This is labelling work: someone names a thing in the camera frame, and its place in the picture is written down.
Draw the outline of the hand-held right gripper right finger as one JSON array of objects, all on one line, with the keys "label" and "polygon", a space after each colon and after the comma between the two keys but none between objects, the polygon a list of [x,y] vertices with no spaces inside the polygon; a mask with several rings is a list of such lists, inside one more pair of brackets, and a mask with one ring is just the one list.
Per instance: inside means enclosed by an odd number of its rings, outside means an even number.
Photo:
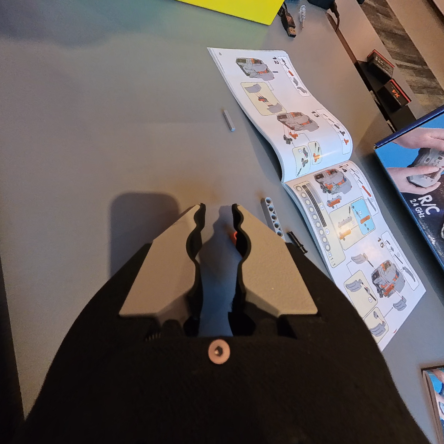
[{"label": "hand-held right gripper right finger", "polygon": [[291,316],[318,309],[285,241],[240,204],[231,207],[240,254],[231,303],[233,336],[295,336]]}]

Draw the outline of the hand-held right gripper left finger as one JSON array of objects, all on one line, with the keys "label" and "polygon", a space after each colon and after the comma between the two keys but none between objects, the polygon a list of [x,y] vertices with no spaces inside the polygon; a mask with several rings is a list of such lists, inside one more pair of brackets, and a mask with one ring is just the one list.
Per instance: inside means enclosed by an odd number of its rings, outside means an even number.
[{"label": "hand-held right gripper left finger", "polygon": [[187,336],[197,336],[203,307],[201,270],[206,205],[190,207],[156,237],[120,309],[123,318],[175,320]]}]

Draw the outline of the long black pin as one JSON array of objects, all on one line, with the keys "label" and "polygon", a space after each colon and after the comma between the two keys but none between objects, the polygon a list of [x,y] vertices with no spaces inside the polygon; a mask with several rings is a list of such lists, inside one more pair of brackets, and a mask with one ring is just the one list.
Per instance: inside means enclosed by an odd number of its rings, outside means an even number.
[{"label": "long black pin", "polygon": [[296,235],[292,232],[292,231],[288,231],[287,233],[287,237],[291,240],[291,242],[297,246],[302,252],[303,254],[307,254],[308,250],[304,247],[304,245],[297,239]]}]

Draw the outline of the yellow plastic bin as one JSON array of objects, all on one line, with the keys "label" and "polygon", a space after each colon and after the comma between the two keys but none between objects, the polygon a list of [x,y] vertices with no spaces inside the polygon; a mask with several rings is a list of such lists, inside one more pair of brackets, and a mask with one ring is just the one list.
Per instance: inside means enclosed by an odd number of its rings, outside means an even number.
[{"label": "yellow plastic bin", "polygon": [[283,0],[181,0],[182,3],[271,25]]}]

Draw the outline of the grey holed beam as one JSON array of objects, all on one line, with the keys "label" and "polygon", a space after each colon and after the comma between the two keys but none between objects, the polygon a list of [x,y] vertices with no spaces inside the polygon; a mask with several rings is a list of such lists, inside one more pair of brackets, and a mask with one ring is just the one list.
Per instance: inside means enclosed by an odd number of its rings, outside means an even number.
[{"label": "grey holed beam", "polygon": [[272,199],[270,197],[262,198],[261,206],[265,215],[266,223],[269,228],[273,230],[284,242],[286,242],[284,231],[280,225],[280,221],[276,214],[275,206]]}]

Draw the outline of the open instruction booklet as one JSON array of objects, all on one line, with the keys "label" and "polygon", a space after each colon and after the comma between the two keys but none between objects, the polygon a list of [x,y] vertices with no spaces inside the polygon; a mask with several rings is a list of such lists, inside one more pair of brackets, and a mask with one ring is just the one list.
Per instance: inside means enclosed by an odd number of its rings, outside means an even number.
[{"label": "open instruction booklet", "polygon": [[208,51],[239,106],[273,147],[281,183],[332,280],[383,351],[425,288],[367,178],[350,160],[347,128],[309,92],[286,52]]}]

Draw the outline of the blue toy robot box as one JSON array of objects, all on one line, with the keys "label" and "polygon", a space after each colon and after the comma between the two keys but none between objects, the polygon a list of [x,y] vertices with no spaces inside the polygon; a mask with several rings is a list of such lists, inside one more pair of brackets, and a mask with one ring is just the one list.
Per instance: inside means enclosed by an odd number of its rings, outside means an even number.
[{"label": "blue toy robot box", "polygon": [[375,154],[444,266],[444,107],[377,142]]}]

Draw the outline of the blue cover booklet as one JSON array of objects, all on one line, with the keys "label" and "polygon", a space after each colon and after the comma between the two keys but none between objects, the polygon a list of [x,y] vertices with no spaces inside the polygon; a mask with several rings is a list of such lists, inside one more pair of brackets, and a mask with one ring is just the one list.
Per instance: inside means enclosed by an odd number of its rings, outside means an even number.
[{"label": "blue cover booklet", "polygon": [[438,442],[444,443],[444,366],[421,370],[428,393]]}]

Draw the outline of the black power adapter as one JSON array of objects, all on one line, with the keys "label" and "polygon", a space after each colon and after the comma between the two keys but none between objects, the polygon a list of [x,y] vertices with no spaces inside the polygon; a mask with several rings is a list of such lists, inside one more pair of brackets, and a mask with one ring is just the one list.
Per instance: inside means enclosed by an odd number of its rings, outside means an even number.
[{"label": "black power adapter", "polygon": [[340,25],[340,14],[337,8],[337,4],[335,0],[308,0],[308,2],[314,6],[322,8],[324,10],[331,10],[334,16],[336,17],[336,29],[337,33]]}]

